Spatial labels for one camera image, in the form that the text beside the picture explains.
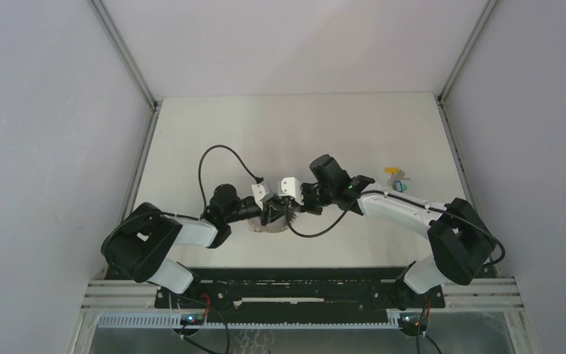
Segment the aluminium frame post right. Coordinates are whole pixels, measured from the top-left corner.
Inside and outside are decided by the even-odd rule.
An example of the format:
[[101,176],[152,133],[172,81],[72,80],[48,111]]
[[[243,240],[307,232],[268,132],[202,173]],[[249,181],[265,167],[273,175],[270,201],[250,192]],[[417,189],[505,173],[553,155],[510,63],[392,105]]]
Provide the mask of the aluminium frame post right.
[[441,90],[435,95],[436,107],[447,137],[465,198],[478,209],[478,196],[472,180],[472,143],[466,137],[467,72],[502,1],[486,1],[461,47]]

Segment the right green circuit board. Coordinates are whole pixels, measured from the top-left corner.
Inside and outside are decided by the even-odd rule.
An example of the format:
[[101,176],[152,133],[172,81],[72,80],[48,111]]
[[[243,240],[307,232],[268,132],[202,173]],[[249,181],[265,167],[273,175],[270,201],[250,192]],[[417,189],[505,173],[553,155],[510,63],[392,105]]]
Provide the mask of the right green circuit board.
[[404,315],[399,319],[398,323],[402,329],[411,329],[419,327],[420,325],[422,327],[427,326],[428,320],[427,316]]

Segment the aluminium frame post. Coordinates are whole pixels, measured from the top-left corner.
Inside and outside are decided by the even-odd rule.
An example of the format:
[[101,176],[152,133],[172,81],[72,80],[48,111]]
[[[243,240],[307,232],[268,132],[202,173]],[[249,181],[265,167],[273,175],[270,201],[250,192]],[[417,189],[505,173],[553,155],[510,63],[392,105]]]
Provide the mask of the aluminium frame post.
[[467,72],[502,1],[486,1],[461,47],[441,90],[435,95],[436,107],[447,137],[465,198],[478,209],[478,196],[472,180],[472,143],[466,137]]
[[120,217],[124,218],[136,204],[144,167],[147,163],[147,157],[158,122],[160,103],[148,85],[140,65],[130,50],[107,3],[101,0],[90,0],[87,4],[105,33],[105,37],[113,47],[113,51],[118,57],[125,74],[128,76],[129,87],[138,93],[138,103],[144,106],[143,128],[136,144],[135,160],[119,214]]

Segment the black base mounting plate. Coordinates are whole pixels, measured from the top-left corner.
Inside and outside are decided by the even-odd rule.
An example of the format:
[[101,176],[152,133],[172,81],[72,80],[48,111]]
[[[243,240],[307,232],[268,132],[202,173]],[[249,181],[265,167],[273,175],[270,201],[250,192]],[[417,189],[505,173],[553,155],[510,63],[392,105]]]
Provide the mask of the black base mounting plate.
[[416,294],[401,280],[403,272],[403,267],[196,268],[180,305],[191,308],[197,300],[227,310],[246,299],[316,299],[372,310],[445,307],[441,286]]

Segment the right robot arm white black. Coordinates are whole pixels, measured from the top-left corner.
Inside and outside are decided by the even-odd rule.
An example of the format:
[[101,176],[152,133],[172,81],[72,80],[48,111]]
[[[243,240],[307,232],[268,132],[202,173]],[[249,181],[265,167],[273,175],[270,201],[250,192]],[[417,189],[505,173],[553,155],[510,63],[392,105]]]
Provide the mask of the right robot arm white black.
[[431,254],[412,262],[399,276],[396,296],[407,307],[417,306],[431,288],[448,282],[469,285],[503,244],[492,235],[473,206],[462,198],[448,204],[432,203],[392,190],[363,175],[351,177],[325,154],[310,164],[315,182],[287,177],[278,185],[287,209],[321,214],[324,207],[337,206],[350,212],[381,218],[409,229],[428,241]]

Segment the aluminium frame post left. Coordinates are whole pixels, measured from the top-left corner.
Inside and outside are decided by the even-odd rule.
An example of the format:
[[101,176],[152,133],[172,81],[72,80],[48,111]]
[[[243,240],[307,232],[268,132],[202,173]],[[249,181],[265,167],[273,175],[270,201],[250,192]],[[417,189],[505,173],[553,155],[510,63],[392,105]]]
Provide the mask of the aluminium frame post left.
[[105,33],[105,37],[113,47],[113,51],[118,57],[125,74],[128,76],[129,87],[138,93],[138,103],[144,106],[143,128],[136,144],[135,160],[119,214],[120,217],[124,218],[136,204],[144,167],[147,163],[147,157],[158,122],[160,103],[148,85],[140,65],[130,50],[107,3],[101,0],[90,0],[87,4]]

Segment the left green circuit board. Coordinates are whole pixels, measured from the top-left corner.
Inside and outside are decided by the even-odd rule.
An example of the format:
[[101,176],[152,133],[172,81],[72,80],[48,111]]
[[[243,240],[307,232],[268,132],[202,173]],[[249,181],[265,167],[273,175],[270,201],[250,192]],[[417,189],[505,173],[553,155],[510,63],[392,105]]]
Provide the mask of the left green circuit board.
[[206,318],[200,314],[187,314],[181,316],[180,325],[182,327],[201,326],[205,321]]

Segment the green circuit board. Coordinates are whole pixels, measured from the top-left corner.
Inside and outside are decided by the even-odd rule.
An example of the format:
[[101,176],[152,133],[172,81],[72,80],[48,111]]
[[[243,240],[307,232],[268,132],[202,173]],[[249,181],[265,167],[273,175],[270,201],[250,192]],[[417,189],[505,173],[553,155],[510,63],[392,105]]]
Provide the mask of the green circuit board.
[[398,323],[402,329],[411,329],[419,327],[420,325],[422,327],[427,326],[428,320],[427,316],[404,315],[399,319]]
[[181,316],[180,325],[182,327],[201,326],[205,321],[206,318],[200,314],[187,314]]

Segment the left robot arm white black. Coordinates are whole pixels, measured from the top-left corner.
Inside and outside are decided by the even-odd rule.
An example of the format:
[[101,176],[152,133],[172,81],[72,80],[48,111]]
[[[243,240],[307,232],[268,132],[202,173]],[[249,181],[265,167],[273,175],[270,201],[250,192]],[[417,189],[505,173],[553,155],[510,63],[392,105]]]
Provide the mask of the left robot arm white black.
[[215,249],[231,234],[231,224],[256,218],[268,226],[290,212],[290,196],[274,194],[261,184],[253,195],[240,198],[230,184],[221,184],[199,217],[164,212],[144,202],[103,241],[101,253],[107,263],[137,283],[148,282],[172,292],[185,308],[201,296],[195,275],[169,256],[175,245]]

